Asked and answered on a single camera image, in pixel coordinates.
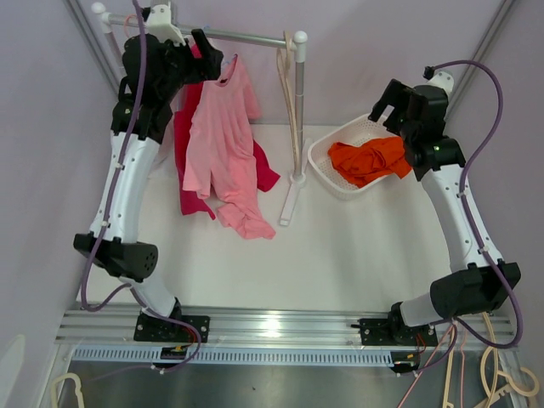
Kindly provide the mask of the beige plastic hanger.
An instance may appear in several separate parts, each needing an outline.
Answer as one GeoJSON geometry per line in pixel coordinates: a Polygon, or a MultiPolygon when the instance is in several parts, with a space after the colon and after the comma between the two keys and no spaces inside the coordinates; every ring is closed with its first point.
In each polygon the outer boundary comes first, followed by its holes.
{"type": "Polygon", "coordinates": [[[292,36],[288,31],[283,31],[284,46],[276,49],[276,69],[280,80],[286,111],[288,115],[290,134],[292,139],[292,155],[294,162],[294,173],[302,172],[301,148],[298,142],[297,119],[295,110],[295,99],[292,87],[289,82],[290,68],[292,63],[292,36]]]}

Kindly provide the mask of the orange t shirt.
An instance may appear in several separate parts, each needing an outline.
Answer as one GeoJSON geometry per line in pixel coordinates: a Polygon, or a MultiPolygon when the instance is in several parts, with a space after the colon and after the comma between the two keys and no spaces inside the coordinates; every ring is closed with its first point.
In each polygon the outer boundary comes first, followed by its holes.
{"type": "Polygon", "coordinates": [[[361,146],[336,142],[327,154],[332,167],[358,188],[391,174],[402,179],[412,170],[399,137],[371,139],[361,146]]]}

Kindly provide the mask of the pink t shirt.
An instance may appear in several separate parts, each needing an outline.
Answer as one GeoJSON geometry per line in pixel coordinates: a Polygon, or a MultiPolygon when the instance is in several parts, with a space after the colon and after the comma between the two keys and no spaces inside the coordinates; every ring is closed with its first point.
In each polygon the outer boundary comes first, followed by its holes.
{"type": "Polygon", "coordinates": [[[221,201],[219,222],[247,240],[272,239],[275,230],[258,206],[258,176],[250,121],[261,116],[241,57],[217,81],[203,84],[192,116],[183,190],[221,201]]]}

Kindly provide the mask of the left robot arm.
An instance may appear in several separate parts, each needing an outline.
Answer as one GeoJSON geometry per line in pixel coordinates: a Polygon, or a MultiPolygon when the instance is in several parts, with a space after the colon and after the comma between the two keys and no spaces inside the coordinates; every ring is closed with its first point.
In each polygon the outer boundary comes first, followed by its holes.
{"type": "Polygon", "coordinates": [[[160,41],[150,33],[125,42],[105,190],[89,231],[73,241],[88,268],[105,270],[136,297],[141,306],[137,342],[195,343],[200,336],[156,273],[157,246],[138,239],[145,186],[173,117],[171,103],[183,86],[220,75],[223,53],[203,30],[194,29],[191,36],[194,45],[160,41]]]}

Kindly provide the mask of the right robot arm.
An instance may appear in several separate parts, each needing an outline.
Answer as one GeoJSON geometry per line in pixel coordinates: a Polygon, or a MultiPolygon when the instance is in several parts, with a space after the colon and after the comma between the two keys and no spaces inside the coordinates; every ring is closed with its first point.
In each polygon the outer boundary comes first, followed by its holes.
{"type": "Polygon", "coordinates": [[[487,235],[473,204],[458,142],[446,136],[445,113],[453,81],[434,77],[411,88],[393,79],[374,104],[369,120],[400,137],[405,159],[430,198],[445,237],[450,274],[434,281],[420,297],[392,306],[387,334],[408,343],[417,328],[464,315],[493,312],[512,295],[521,273],[508,263],[487,235]]]}

